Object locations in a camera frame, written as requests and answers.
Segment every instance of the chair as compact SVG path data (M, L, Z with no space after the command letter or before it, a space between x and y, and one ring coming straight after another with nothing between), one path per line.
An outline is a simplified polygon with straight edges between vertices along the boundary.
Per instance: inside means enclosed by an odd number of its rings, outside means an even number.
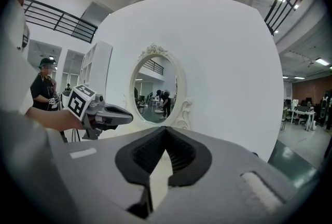
M287 106L287 102L284 100L284 109L282 111L282 119L281 122L283 123L281 126L280 131L285 129L285 125L286 125L286 117L287 117L287 110L288 110L288 106Z
M281 119L282 126L281 126L280 131L282 131L282 130L285 129L285 125L286 125L286 116L287 116L287 107L284 107L284 109L283 109L283 111L282 111L282 119Z

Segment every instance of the ornate mirror frame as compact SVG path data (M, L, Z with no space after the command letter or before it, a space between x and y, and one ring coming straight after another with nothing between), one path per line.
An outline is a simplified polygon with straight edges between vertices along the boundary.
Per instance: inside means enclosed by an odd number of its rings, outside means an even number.
M162 123L153 123L145 120L136 107L134 97L135 78L139 73L141 67L146 63L146 61L150 60L153 57L166 58L172 64L177 77L176 103L170 116ZM182 66L178 63L178 61L175 59L175 57L172 56L168 51L165 51L162 47L152 44L151 46L146 48L146 51L142 52L131 75L128 91L129 101L127 101L126 103L126 108L129 112L133 114L134 122L140 128L147 129L151 127L172 126L190 130L188 115L192 102L191 99L187 98L184 70L182 69Z

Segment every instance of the white pillar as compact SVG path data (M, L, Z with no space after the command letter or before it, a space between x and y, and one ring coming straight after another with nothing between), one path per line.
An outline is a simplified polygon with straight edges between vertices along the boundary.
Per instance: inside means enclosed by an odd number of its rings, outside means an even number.
M62 80L62 73L64 69L64 63L66 61L68 49L67 48L62 48L60 57L58 60L58 69L57 69L57 74L56 74L56 82L57 82L57 91L61 93L62 89L64 90L65 87L61 86L61 80Z

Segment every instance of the black railing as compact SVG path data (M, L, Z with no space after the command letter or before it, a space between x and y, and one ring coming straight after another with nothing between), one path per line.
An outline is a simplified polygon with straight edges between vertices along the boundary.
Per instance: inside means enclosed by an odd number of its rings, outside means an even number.
M148 60L143 66L160 75L163 75L163 73L164 73L164 68L153 60Z
M75 38L92 42L97 26L65 11L35 0L24 0L27 22L59 31Z

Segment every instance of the white shelf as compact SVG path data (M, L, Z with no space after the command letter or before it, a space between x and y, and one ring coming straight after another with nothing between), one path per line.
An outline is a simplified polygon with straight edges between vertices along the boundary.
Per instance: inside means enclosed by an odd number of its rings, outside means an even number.
M95 44L84 56L79 84L89 86L105 97L108 65L113 47L102 41Z
M87 83L89 82L89 79L90 79L91 65L92 65L92 63L90 62L87 66L87 76L85 78Z
M90 53L90 56L89 56L89 63L92 63L92 60L93 60L93 57L94 57L94 52L95 52L95 46L93 46L93 48L91 49L91 53Z

